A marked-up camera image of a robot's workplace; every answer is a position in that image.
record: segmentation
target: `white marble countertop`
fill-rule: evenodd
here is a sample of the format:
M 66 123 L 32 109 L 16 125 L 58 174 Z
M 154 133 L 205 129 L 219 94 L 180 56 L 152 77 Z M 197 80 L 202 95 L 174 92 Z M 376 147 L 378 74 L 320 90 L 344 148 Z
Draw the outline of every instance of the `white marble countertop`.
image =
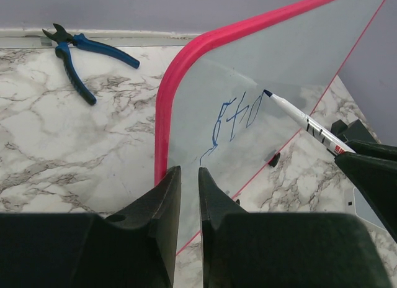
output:
M 53 49 L 0 50 L 0 210 L 120 210 L 153 186 L 154 102 L 181 47 L 131 47 L 141 67 L 73 49 L 76 71 L 98 99 L 89 107 L 72 88 Z M 337 77 L 313 118 L 365 122 Z M 351 182 L 305 132 L 282 150 L 238 198 L 248 211 L 344 212 Z M 370 232 L 397 287 L 397 245 Z M 200 237 L 178 256 L 174 287 L 202 287 Z

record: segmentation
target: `gray wall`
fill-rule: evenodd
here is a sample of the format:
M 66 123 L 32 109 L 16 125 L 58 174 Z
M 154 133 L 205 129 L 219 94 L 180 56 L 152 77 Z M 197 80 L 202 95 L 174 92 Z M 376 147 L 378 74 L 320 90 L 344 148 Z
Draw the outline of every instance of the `gray wall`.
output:
M 386 0 L 339 76 L 382 143 L 397 146 L 397 0 Z
M 204 32 L 299 0 L 0 0 L 1 28 Z

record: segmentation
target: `blue handle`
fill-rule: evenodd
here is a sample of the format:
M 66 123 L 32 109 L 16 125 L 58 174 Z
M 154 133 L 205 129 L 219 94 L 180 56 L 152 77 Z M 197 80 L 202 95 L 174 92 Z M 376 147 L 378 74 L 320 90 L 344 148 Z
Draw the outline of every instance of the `blue handle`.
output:
M 86 100 L 88 104 L 95 105 L 97 99 L 80 80 L 76 70 L 73 68 L 72 57 L 70 55 L 68 44 L 64 42 L 60 43 L 55 48 L 55 55 L 63 59 L 63 65 L 65 67 L 66 74 L 68 75 L 74 89 L 80 94 L 80 96 L 83 97 L 84 100 Z
M 136 60 L 131 55 L 128 55 L 127 53 L 125 53 L 115 47 L 88 40 L 84 36 L 84 34 L 79 34 L 79 35 L 73 36 L 73 40 L 75 41 L 74 46 L 76 46 L 79 49 L 104 54 L 104 55 L 107 55 L 110 57 L 114 57 L 114 58 L 121 60 L 121 61 L 125 62 L 126 64 L 132 66 L 135 69 L 139 68 L 139 65 L 140 65 L 139 60 Z

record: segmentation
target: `whiteboard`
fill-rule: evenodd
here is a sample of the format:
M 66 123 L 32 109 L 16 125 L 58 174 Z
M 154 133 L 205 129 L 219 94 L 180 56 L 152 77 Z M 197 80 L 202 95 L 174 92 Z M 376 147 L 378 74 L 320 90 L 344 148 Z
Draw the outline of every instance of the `whiteboard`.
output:
M 201 35 L 156 102 L 156 181 L 182 167 L 178 250 L 200 229 L 198 170 L 237 194 L 299 126 L 268 89 L 311 113 L 383 0 L 307 0 Z

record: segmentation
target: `red edge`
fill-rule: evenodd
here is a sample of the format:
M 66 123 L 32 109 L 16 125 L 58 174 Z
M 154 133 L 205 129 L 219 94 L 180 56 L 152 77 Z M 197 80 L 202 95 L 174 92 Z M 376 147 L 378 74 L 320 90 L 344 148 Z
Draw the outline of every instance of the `red edge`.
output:
M 156 100 L 154 182 L 167 171 L 172 102 L 189 68 L 206 52 L 259 30 L 308 12 L 335 0 L 305 0 L 198 36 L 190 41 L 169 65 L 161 80 Z

